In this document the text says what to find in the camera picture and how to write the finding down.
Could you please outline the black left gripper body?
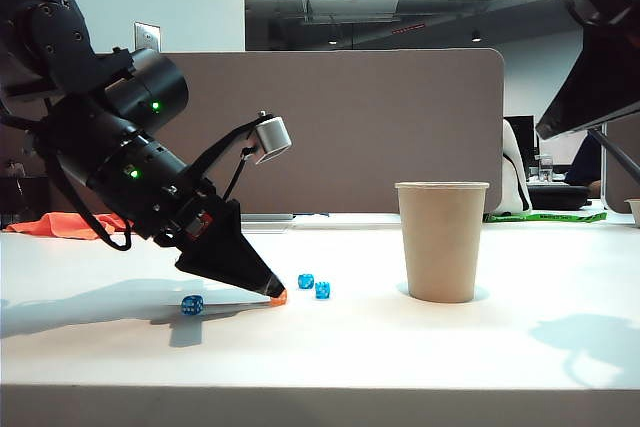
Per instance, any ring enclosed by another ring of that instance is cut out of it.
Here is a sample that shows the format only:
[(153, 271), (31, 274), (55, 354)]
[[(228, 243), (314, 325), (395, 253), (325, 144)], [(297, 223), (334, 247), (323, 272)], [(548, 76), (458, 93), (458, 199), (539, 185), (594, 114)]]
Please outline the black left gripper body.
[(133, 221), (133, 230), (160, 247), (190, 249), (209, 236), (234, 234), (235, 204), (225, 202), (210, 181), (174, 195), (165, 188)]

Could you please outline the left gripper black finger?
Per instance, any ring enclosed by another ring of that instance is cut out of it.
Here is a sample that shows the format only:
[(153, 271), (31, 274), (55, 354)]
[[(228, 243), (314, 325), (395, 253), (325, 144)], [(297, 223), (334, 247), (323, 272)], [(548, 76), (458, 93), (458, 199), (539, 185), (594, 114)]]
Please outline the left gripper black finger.
[(181, 255), (176, 267), (265, 296), (280, 296), (285, 286), (241, 232), (240, 204), (210, 203), (176, 237)]

